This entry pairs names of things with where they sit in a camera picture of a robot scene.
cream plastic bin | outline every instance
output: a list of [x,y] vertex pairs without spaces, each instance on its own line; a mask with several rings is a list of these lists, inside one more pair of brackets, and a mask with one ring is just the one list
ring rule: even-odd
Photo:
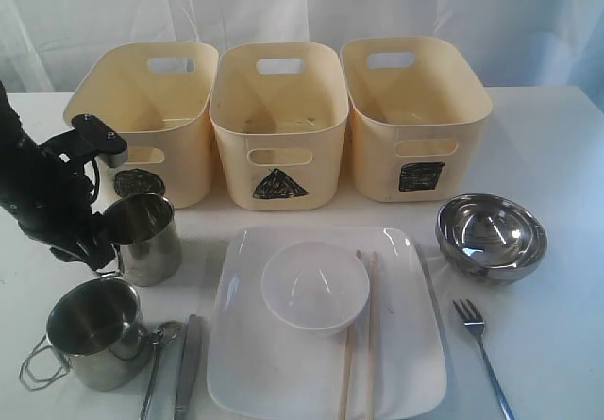
[[321,44],[250,44],[224,53],[210,119],[235,203],[308,210],[336,192],[348,98],[337,54]]
[[359,192],[383,202],[457,193],[493,109],[460,52],[431,37],[363,39],[342,62]]
[[[153,61],[174,58],[192,69],[157,72],[150,67]],[[70,124],[74,116],[91,113],[127,141],[126,164],[118,169],[99,164],[107,199],[117,196],[115,175],[133,169],[158,175],[176,208],[190,206],[208,193],[213,142],[208,104],[217,64],[218,51],[200,42],[129,44],[98,60],[63,117]]]

rectangular plate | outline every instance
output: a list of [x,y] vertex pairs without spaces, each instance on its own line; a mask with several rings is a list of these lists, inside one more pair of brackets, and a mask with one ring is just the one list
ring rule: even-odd
[[[345,334],[324,338],[287,326],[267,309],[260,291],[266,262],[303,241],[380,255],[376,418],[407,418],[436,407],[446,391],[445,356],[426,279],[407,236],[383,227],[258,227],[231,242],[208,349],[213,400],[261,419],[336,418]],[[355,331],[347,418],[364,414],[367,309]]]

metal bowl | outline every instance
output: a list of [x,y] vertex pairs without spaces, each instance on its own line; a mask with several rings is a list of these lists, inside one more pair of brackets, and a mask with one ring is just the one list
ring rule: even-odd
[[497,285],[526,277],[547,250],[544,228],[530,212],[482,193],[448,200],[438,212],[436,238],[454,266]]

knife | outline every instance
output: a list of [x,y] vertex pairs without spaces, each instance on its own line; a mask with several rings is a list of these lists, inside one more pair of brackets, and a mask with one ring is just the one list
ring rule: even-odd
[[178,383],[176,386],[176,402],[174,405],[174,420],[184,420],[187,416],[193,387],[197,379],[199,360],[201,358],[202,319],[192,314],[189,316],[185,343],[182,346]]

stainless steel cup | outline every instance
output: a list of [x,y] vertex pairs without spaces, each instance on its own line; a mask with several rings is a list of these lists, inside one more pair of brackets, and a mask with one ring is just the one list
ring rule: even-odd
[[[19,380],[27,390],[45,389],[70,370],[91,389],[115,389],[134,378],[152,354],[134,288],[117,278],[98,278],[67,293],[50,312],[46,335],[21,365]],[[60,368],[37,377],[32,360],[51,350]]]
[[182,255],[170,201],[136,193],[113,203],[103,215],[126,281],[151,286],[176,272]]

